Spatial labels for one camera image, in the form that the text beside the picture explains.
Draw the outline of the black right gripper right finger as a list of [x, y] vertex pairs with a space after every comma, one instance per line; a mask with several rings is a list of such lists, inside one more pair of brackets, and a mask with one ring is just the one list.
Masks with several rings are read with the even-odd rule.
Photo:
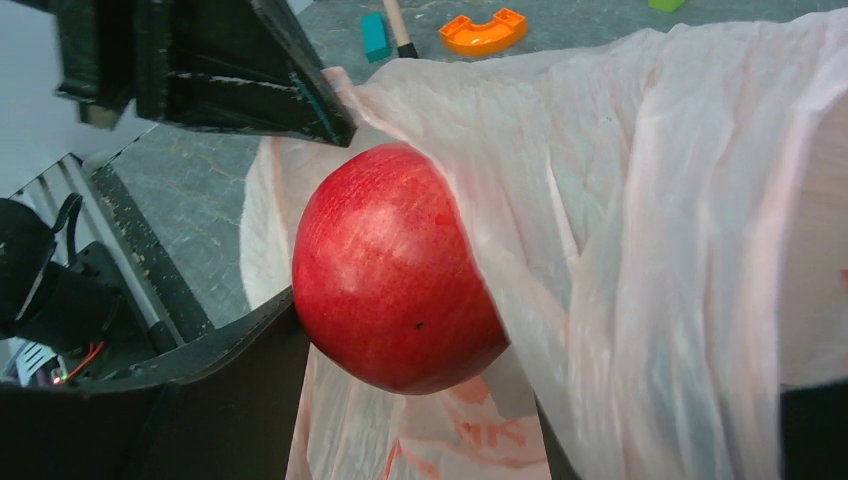
[[[674, 392], [652, 391], [660, 420], [674, 420]], [[847, 479], [847, 380], [781, 393], [779, 440], [782, 479]], [[578, 475], [543, 407], [537, 402], [552, 479], [584, 479]]]

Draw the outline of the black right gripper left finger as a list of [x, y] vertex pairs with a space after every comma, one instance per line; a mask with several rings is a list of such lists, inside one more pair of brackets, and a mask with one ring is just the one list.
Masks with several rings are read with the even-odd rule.
[[290, 291], [75, 386], [1, 387], [5, 479], [282, 479], [309, 342]]

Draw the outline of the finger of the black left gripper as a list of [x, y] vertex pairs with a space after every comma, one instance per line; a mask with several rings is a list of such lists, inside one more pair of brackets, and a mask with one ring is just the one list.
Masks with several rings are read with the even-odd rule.
[[161, 1], [158, 120], [347, 147], [356, 125], [285, 1]]

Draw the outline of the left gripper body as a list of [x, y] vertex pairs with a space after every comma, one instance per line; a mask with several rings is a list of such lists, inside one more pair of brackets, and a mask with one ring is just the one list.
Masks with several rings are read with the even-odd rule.
[[54, 19], [60, 80], [54, 95], [77, 105], [77, 118], [113, 130], [136, 93], [134, 1], [21, 1]]

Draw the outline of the red fake fruit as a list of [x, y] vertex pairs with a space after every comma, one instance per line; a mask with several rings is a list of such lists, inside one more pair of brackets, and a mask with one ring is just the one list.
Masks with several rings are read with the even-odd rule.
[[403, 143], [356, 155], [318, 186], [298, 224], [292, 284], [313, 345], [392, 393], [454, 387], [508, 345], [445, 181]]

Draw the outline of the pink plastic bag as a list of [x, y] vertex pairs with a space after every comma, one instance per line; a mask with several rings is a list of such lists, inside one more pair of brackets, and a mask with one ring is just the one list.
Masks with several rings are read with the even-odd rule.
[[249, 304], [317, 185], [396, 139], [447, 177], [512, 345], [423, 397], [311, 351], [282, 479], [547, 479], [537, 402], [584, 479], [782, 479], [781, 393], [847, 380], [845, 9], [322, 73], [358, 131], [260, 143]]

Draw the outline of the teal long block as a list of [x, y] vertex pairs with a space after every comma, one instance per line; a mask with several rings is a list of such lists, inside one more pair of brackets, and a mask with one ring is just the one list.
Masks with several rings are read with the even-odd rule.
[[360, 20], [363, 52], [369, 63], [379, 62], [391, 56], [387, 27], [381, 13], [363, 16]]

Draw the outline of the orange arch block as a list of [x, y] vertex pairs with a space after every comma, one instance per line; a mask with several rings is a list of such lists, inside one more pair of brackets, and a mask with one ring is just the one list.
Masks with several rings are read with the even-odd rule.
[[459, 15], [439, 30], [442, 45], [453, 53], [480, 57], [502, 52], [528, 32], [526, 18], [509, 8], [493, 14], [487, 23], [474, 23], [468, 16]]

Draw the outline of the small green cube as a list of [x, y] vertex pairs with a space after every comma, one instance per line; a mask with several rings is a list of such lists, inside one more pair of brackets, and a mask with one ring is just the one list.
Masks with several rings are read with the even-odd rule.
[[672, 13], [679, 9], [686, 0], [649, 0], [648, 5], [658, 11]]

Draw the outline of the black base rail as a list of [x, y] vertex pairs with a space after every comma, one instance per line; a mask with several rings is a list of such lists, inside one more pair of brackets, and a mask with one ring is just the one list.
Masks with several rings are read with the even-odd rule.
[[9, 198], [32, 208], [51, 225], [71, 193], [83, 197], [76, 245], [82, 248], [97, 241], [107, 247], [147, 326], [163, 324], [179, 344], [214, 330], [163, 242], [110, 163], [93, 167], [68, 154]]

